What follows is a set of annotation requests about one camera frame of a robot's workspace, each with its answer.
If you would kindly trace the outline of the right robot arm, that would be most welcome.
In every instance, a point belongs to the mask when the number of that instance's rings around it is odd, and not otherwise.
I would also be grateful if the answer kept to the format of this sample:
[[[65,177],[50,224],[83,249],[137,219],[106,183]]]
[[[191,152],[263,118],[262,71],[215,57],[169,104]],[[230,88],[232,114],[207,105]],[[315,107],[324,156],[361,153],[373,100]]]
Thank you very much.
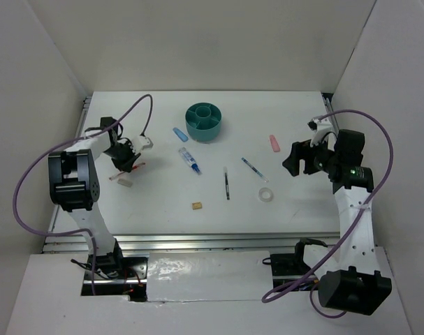
[[[326,243],[301,239],[293,266],[301,274],[314,269],[319,281],[319,303],[341,312],[371,315],[392,291],[392,281],[381,274],[374,248],[371,196],[372,171],[361,165],[365,136],[341,130],[334,147],[328,147],[326,132],[304,142],[294,142],[282,165],[296,177],[300,162],[304,174],[324,172],[332,183],[340,223],[340,241]]]

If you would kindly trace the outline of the red pen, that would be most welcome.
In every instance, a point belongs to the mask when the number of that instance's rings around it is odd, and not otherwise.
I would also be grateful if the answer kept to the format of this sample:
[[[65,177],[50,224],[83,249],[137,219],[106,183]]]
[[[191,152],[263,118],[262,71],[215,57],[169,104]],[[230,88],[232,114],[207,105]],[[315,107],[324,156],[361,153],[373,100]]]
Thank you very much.
[[[135,170],[137,170],[137,169],[139,169],[139,168],[141,168],[141,167],[144,167],[145,165],[146,165],[146,163],[145,163],[145,162],[142,162],[142,163],[139,163],[139,164],[133,165],[133,166],[131,167],[131,170],[130,170],[130,171],[128,171],[128,172],[127,172],[127,171],[119,172],[119,173],[117,173],[117,174],[115,174],[115,175],[110,176],[110,177],[109,177],[109,180],[110,180],[110,181],[113,181],[113,180],[119,179],[121,176],[124,176],[124,175],[126,175],[126,174],[132,173],[133,171],[135,171]]]

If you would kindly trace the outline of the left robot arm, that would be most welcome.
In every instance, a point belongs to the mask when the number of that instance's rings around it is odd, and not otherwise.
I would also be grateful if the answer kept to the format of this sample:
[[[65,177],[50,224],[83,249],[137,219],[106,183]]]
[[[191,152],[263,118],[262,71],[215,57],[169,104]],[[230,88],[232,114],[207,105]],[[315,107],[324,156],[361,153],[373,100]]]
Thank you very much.
[[[118,241],[109,232],[98,207],[100,181],[95,160],[105,154],[120,172],[131,172],[140,154],[130,139],[121,141],[123,126],[103,117],[98,127],[88,128],[86,137],[63,151],[49,154],[50,197],[77,223],[89,248],[87,268],[95,266],[107,278],[119,278],[126,261]]]

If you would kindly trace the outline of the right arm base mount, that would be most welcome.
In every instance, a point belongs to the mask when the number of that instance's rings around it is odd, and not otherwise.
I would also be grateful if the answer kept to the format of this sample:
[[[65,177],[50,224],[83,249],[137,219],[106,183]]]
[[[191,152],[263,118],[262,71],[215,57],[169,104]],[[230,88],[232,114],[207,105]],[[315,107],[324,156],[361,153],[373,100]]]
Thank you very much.
[[[303,261],[303,255],[307,245],[328,247],[323,241],[301,238],[295,245],[293,253],[271,254],[262,260],[264,265],[271,268],[274,288],[285,283],[292,283],[310,270],[310,267]]]

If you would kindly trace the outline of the black pen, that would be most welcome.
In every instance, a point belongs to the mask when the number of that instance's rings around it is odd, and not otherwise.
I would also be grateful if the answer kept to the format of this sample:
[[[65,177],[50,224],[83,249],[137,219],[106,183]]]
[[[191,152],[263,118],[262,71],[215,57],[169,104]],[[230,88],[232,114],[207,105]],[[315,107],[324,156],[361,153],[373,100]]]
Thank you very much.
[[[226,189],[226,199],[227,200],[230,200],[230,190],[229,190],[228,169],[227,169],[227,167],[224,167],[224,182],[225,182],[225,189]]]

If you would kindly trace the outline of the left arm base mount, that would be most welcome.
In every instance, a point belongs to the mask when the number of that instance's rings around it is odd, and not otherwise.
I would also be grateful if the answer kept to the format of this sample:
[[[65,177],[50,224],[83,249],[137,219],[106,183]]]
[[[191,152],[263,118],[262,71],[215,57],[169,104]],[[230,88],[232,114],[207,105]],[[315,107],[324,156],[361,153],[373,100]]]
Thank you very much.
[[[132,302],[147,301],[148,257],[127,257],[122,259],[120,269],[101,269],[96,267],[92,274],[90,260],[79,262],[71,259],[84,272],[81,295],[93,296],[92,284],[96,296],[125,296]]]

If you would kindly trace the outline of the blue clear pen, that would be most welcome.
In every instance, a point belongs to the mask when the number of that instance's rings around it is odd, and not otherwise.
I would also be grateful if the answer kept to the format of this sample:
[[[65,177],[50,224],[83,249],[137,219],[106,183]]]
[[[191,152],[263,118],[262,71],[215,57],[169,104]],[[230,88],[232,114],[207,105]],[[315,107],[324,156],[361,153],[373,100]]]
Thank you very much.
[[[268,178],[262,174],[256,167],[254,167],[246,158],[241,158],[242,162],[247,165],[252,171],[254,171],[264,182],[268,183]]]

